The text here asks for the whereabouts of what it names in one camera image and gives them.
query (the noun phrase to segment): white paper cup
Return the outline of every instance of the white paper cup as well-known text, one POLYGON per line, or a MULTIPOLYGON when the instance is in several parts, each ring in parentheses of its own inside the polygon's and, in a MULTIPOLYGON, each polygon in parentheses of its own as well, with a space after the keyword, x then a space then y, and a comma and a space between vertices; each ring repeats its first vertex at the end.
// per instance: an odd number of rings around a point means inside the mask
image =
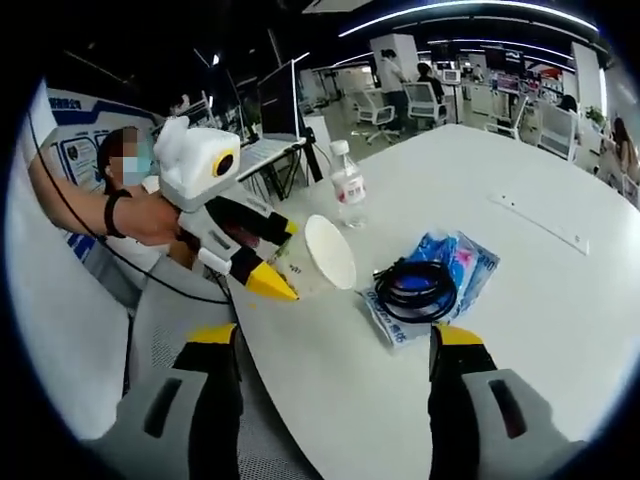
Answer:
POLYGON ((336 226, 312 215, 304 230, 289 239, 269 262, 300 298, 331 288, 348 290, 356 283, 349 244, 336 226))

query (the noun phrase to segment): gray floor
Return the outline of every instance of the gray floor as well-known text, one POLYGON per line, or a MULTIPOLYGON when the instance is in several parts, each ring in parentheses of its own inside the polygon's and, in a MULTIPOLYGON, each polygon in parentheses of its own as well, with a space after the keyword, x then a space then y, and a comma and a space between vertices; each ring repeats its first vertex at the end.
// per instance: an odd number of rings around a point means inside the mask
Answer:
MULTIPOLYGON (((489 118, 486 115, 473 113, 471 111, 471 102, 464 101, 463 112, 460 123, 484 130, 484 125, 489 121, 489 118)), ((351 156, 356 162, 378 153, 391 145, 383 137, 376 138, 371 145, 368 145, 366 138, 375 133, 377 128, 372 125, 357 124, 356 111, 350 107, 345 99, 330 104, 322 110, 322 113, 325 116, 330 138, 332 140, 348 140, 351 147, 351 156)), ((452 123, 454 118, 449 118, 448 121, 452 123)), ((537 141, 537 131, 529 129, 526 126, 526 121, 523 122, 523 124, 525 126, 520 129, 522 141, 530 145, 535 145, 537 141)), ((422 133, 422 131, 402 133, 398 141, 407 140, 419 133, 422 133)), ((596 154, 586 149, 578 148, 576 166, 591 172, 593 171, 593 167, 598 164, 598 158, 596 154)))

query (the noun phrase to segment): desk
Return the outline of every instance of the desk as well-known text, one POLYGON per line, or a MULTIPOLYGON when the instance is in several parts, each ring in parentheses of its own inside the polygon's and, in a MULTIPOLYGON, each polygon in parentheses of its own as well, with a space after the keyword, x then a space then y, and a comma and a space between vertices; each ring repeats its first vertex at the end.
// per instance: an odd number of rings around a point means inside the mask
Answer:
MULTIPOLYGON (((426 231, 464 231, 501 263, 456 324, 480 335, 499 367, 549 401, 570 440, 589 438, 637 355, 640 213, 551 154, 462 125, 426 132, 359 166, 369 225, 345 231, 358 288, 426 231), (487 200, 523 178, 550 215, 568 216, 589 237, 588 256, 487 200)), ((276 208, 298 221, 311 212, 336 215, 328 181, 276 208)), ((428 478, 428 339, 390 351, 354 292, 286 304, 236 282, 231 290, 258 372, 326 480, 428 478)))

